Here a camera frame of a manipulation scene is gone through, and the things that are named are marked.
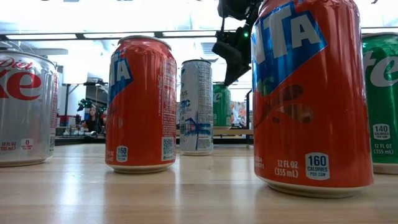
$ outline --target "silver soda can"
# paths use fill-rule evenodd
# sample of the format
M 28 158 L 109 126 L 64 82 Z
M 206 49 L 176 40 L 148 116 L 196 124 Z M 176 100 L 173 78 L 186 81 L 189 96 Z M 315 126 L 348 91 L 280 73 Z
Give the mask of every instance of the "silver soda can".
M 181 68 L 180 150 L 185 155 L 213 152 L 213 85 L 211 64 L 188 60 Z
M 57 93 L 51 61 L 0 50 L 0 166 L 38 164 L 52 156 Z

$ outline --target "can lid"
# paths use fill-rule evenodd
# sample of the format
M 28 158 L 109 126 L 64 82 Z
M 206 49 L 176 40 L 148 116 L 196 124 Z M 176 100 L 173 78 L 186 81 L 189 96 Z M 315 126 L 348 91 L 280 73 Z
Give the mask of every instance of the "can lid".
M 121 39 L 118 41 L 118 44 L 120 44 L 120 43 L 121 43 L 122 41 L 124 41 L 124 40 L 129 40 L 129 39 L 150 39 L 150 40 L 156 40 L 156 41 L 159 41 L 159 42 L 163 43 L 164 45 L 166 45 L 170 50 L 172 49 L 172 47 L 171 47 L 168 43 L 166 43 L 166 41 L 160 40 L 159 38 L 156 38 L 156 37 L 150 37 L 150 36 L 145 36 L 145 35 L 130 35 L 130 36 L 127 36 L 127 37 L 123 37 L 123 38 L 121 38 Z
M 267 1 L 268 1 L 268 0 L 263 0 L 263 2 L 260 4 L 259 12 L 258 12 L 259 16 L 261 16 L 262 8 L 265 6 L 265 4 L 267 3 Z
M 380 35 L 396 35 L 396 36 L 398 36 L 398 33 L 396 33 L 396 32 L 380 32 L 380 33 L 375 33 L 375 34 L 366 34 L 366 35 L 363 35 L 362 39 L 368 38 L 368 37 L 377 37 Z
M 220 88 L 228 88 L 224 85 L 224 82 L 214 82 L 213 86 L 218 86 Z
M 191 60 L 186 60 L 186 61 L 184 61 L 182 63 L 184 64 L 186 62 L 195 62 L 195 61 L 197 61 L 197 62 L 207 62 L 207 63 L 209 63 L 211 65 L 211 63 L 209 61 L 203 60 L 203 59 L 191 59 Z
M 31 56 L 31 57 L 36 57 L 36 58 L 45 60 L 47 62 L 50 62 L 55 67 L 54 63 L 52 61 L 50 61 L 48 58 L 45 58 L 45 57 L 42 57 L 42 56 L 39 56 L 39 55 L 36 55 L 36 54 L 27 53 L 27 52 L 20 52 L 18 50 L 0 50 L 0 54 L 1 53 L 23 54 L 23 55 L 28 55 L 28 56 Z

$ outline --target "calorie label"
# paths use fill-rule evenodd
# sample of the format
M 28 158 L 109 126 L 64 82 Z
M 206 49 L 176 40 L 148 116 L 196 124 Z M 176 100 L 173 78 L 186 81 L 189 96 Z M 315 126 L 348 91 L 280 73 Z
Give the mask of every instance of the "calorie label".
M 127 162 L 129 148 L 127 146 L 118 146 L 116 149 L 116 161 Z
M 33 149 L 33 139 L 22 139 L 21 140 L 21 149 L 22 150 L 32 150 Z
M 313 180 L 329 179 L 329 156 L 320 152 L 305 155 L 305 175 Z
M 373 138 L 377 140 L 390 139 L 390 126 L 388 124 L 373 125 Z

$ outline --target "person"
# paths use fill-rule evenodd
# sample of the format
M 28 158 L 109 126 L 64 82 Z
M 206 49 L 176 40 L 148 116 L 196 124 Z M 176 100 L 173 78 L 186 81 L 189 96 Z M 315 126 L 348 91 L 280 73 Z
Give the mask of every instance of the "person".
M 100 119 L 100 114 L 97 112 L 95 107 L 90 108 L 90 117 L 85 120 L 83 126 L 85 128 L 88 128 L 89 132 L 101 132 L 101 128 L 103 126 L 102 119 Z

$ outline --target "soda can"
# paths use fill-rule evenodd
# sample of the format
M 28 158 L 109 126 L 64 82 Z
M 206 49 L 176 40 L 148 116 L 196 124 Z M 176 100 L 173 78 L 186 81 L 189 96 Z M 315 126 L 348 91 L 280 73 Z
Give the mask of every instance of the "soda can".
M 111 57 L 105 162 L 120 173 L 175 162 L 177 64 L 163 40 L 134 35 Z
M 213 85 L 213 124 L 214 129 L 231 128 L 231 92 L 224 83 Z
M 211 63 L 188 60 L 181 68 L 180 150 L 185 155 L 213 152 Z
M 363 37 L 373 171 L 398 174 L 398 34 Z
M 39 164 L 52 156 L 58 76 L 46 58 L 0 50 L 0 166 Z
M 254 170 L 272 189 L 342 198 L 372 184 L 361 49 L 353 0 L 263 5 L 252 33 Z

